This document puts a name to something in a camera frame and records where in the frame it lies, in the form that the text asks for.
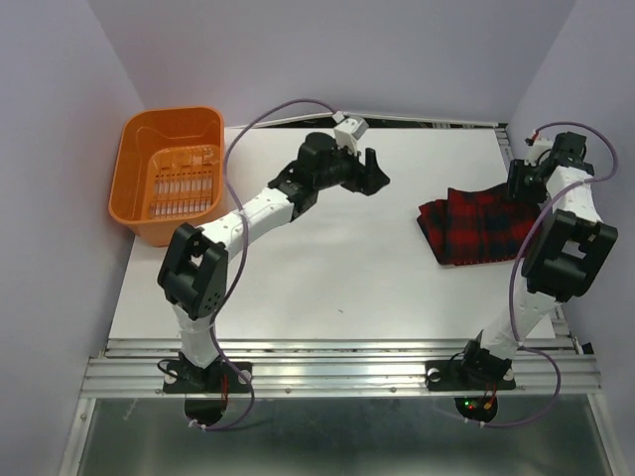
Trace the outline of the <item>red black plaid skirt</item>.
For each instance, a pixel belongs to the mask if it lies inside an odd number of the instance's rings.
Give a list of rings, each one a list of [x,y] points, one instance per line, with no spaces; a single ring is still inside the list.
[[[445,198],[419,206],[417,223],[440,265],[470,266],[515,260],[539,214],[537,204],[509,198],[501,183],[450,187]]]

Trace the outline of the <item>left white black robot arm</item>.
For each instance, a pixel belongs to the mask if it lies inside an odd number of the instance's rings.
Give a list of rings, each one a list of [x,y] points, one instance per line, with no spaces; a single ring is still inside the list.
[[[198,227],[179,226],[158,275],[182,343],[179,359],[167,367],[167,375],[204,393],[221,386],[228,366],[212,332],[230,295],[227,275],[235,257],[244,258],[254,241],[300,218],[327,188],[340,186],[372,196],[389,182],[373,149],[359,153],[338,145],[326,133],[313,132],[296,158],[246,204]]]

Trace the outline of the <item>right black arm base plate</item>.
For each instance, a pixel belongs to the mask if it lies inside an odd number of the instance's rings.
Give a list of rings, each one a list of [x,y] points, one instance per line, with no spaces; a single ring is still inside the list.
[[[431,392],[511,391],[514,379],[506,381],[480,371],[469,370],[458,359],[436,359],[425,362],[427,387]]]

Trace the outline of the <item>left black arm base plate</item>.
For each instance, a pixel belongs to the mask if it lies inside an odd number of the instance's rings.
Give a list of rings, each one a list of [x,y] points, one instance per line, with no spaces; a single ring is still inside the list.
[[[219,360],[201,369],[185,361],[162,359],[157,368],[164,377],[162,392],[168,395],[249,393],[245,380]]]

